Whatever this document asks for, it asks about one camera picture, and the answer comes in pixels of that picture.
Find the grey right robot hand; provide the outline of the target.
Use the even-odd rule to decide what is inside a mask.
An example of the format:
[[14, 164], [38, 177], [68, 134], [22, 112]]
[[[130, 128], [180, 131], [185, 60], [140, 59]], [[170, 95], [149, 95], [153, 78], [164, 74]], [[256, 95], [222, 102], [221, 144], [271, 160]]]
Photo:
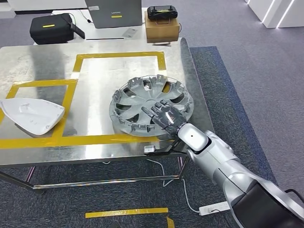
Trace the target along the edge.
[[172, 136], [177, 135], [182, 126], [187, 122], [182, 112], [164, 100], [156, 102], [150, 110], [143, 106], [141, 107], [141, 110], [151, 117], [155, 124]]

